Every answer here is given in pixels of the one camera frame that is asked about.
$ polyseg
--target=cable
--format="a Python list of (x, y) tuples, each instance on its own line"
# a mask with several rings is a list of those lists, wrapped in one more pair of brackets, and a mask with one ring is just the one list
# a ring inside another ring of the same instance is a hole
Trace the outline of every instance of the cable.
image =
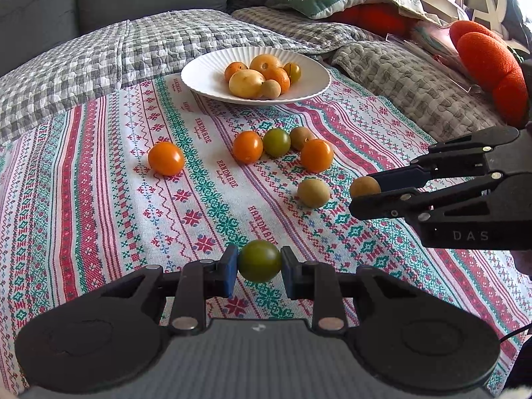
[(519, 334), (519, 333), (524, 332), (525, 330), (528, 330), (530, 327), (532, 327), (532, 322), (530, 324), (527, 324), (524, 327), (518, 328), (517, 330), (515, 330), (515, 332), (511, 332), (511, 333), (508, 333), (506, 336), (503, 336), (501, 338), (501, 343), (504, 342), (505, 340), (510, 339), (511, 337), (514, 337), (516, 334)]

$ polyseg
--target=orange cushion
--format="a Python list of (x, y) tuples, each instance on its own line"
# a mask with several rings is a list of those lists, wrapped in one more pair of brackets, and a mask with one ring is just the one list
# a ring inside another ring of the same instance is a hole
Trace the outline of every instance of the orange cushion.
[(523, 127), (528, 111), (528, 91), (521, 69), (508, 74), (492, 94), (504, 121), (510, 126)]
[(482, 33), (467, 33), (458, 41), (462, 63), (484, 90), (493, 90), (507, 74), (520, 70), (512, 53)]
[(487, 29), (485, 26), (473, 21), (456, 21), (451, 24), (451, 28), (449, 29), (449, 36), (451, 37), (455, 48), (458, 45), (458, 41), (467, 33), (482, 33), (506, 46), (506, 43), (504, 40), (502, 40), (502, 38), (497, 36), (491, 30)]

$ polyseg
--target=white ribbed plate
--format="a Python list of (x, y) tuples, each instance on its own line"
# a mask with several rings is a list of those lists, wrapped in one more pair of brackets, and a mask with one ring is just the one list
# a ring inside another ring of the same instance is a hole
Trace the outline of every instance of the white ribbed plate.
[[(249, 66), (251, 60), (260, 54), (273, 54), (283, 65), (299, 64), (301, 79), (278, 99), (241, 99), (231, 94), (223, 76), (225, 68), (233, 62), (243, 62)], [(211, 99), (256, 106), (279, 105), (309, 99), (323, 93), (331, 84), (329, 72), (317, 61), (285, 49), (267, 47), (228, 48), (202, 55), (183, 68), (181, 79), (191, 90)]]

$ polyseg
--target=orange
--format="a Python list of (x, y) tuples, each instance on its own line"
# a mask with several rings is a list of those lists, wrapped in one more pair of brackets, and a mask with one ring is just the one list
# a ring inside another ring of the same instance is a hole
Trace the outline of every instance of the orange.
[(159, 142), (148, 152), (148, 163), (162, 176), (176, 176), (185, 166), (182, 150), (171, 142)]
[(227, 66), (223, 75), (225, 77), (225, 80), (229, 82), (229, 80), (235, 73), (237, 73), (239, 70), (246, 70), (246, 69), (247, 69), (247, 66), (244, 63), (234, 62), (234, 63), (231, 63), (229, 66)]
[(253, 60), (251, 60), (251, 64), (249, 65), (250, 69), (259, 71), (263, 75), (266, 70), (273, 67), (283, 67), (283, 64), (275, 55), (272, 54), (257, 55)]
[(332, 164), (334, 157), (333, 149), (323, 139), (311, 139), (305, 142), (301, 150), (301, 165), (310, 172), (319, 173)]
[(285, 94), (290, 89), (290, 78), (283, 68), (272, 67), (265, 70), (263, 75), (267, 81), (273, 79), (278, 82), (281, 86), (281, 94)]
[(233, 142), (233, 155), (244, 163), (258, 161), (262, 155), (262, 139), (258, 133), (251, 130), (239, 133)]

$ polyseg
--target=metal screw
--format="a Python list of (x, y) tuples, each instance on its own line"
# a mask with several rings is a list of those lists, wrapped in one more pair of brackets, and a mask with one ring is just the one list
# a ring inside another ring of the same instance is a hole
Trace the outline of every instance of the metal screw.
[(426, 211), (425, 211), (425, 213), (421, 213), (421, 214), (418, 216), (418, 220), (419, 220), (420, 222), (426, 222), (426, 221), (428, 221), (429, 219), (430, 219), (430, 213), (427, 213)]
[(194, 330), (198, 326), (198, 320), (192, 317), (178, 317), (172, 321), (172, 327), (178, 330)]
[(328, 332), (336, 332), (344, 328), (344, 321), (336, 317), (326, 317), (318, 321), (318, 326)]

